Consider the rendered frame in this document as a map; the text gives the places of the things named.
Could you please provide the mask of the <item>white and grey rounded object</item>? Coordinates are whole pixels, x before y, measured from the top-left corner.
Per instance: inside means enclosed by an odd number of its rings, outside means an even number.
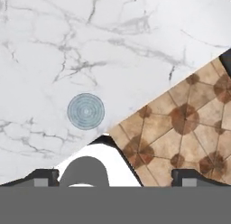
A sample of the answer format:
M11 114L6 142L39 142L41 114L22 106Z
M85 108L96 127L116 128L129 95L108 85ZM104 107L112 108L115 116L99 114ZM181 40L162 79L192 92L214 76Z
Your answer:
M102 135L56 166L60 187L143 187L110 135Z

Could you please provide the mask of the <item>dark cabinet panel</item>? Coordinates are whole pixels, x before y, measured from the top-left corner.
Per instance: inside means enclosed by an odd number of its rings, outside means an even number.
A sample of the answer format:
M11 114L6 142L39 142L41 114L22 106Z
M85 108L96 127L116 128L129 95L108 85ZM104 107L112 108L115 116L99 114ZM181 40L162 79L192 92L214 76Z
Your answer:
M224 66L227 74L231 77L231 49L225 51L219 56L219 59Z

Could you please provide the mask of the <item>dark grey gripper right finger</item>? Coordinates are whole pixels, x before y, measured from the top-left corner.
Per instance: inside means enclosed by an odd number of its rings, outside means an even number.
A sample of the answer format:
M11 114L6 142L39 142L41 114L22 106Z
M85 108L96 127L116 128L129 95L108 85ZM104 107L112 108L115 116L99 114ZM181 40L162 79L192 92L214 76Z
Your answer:
M172 187L226 186L226 183L208 179L194 169L174 169L171 178Z

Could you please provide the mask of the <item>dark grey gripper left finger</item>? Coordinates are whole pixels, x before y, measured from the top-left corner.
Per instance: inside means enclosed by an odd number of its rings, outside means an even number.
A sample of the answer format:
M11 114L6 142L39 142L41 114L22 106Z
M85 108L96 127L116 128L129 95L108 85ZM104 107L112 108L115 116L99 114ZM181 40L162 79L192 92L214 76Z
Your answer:
M58 187L59 176L57 169L36 169L24 178L1 184L1 187Z

